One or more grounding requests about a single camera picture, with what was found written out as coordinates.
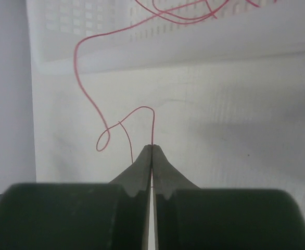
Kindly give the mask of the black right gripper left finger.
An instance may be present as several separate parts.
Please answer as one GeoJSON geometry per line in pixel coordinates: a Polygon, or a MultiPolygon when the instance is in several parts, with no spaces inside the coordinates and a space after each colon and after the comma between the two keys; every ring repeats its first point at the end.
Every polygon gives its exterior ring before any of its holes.
{"type": "Polygon", "coordinates": [[[153,148],[109,183],[19,183],[0,195],[0,249],[147,249],[153,148]]]}

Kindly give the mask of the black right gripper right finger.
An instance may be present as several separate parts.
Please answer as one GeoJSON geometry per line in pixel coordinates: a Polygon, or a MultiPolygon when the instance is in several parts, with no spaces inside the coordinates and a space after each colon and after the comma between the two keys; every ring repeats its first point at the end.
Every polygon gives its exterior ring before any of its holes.
{"type": "Polygon", "coordinates": [[[305,249],[305,220],[277,189],[204,189],[152,147],[157,249],[305,249]]]}

